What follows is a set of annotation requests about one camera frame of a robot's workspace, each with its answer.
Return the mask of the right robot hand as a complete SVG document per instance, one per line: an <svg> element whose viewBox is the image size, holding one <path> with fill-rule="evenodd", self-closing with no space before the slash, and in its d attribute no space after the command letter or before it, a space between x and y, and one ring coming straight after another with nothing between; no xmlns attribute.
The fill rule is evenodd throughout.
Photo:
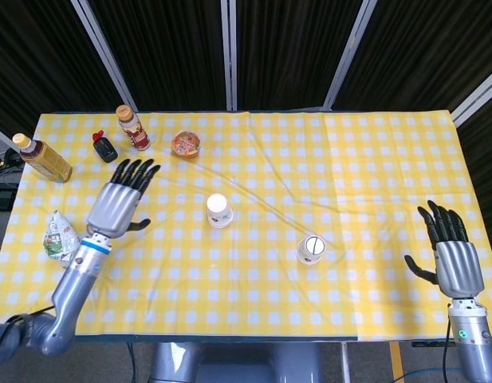
<svg viewBox="0 0 492 383"><path fill-rule="evenodd" d="M469 241L465 224L456 211L434 201L428 208L419 206L433 250L435 269L424 270L410 255L404 256L409 270L417 277L439 287L451 299L474 298L484 291L478 253Z"/></svg>

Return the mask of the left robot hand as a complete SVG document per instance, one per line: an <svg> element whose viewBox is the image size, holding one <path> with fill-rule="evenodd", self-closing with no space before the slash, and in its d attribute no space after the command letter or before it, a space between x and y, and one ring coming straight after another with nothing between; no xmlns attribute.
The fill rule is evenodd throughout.
<svg viewBox="0 0 492 383"><path fill-rule="evenodd" d="M86 224L88 235L117 239L126 232L144 230L151 220L133 222L132 218L160 168L159 164L154 165L153 159L121 161L93 204Z"/></svg>

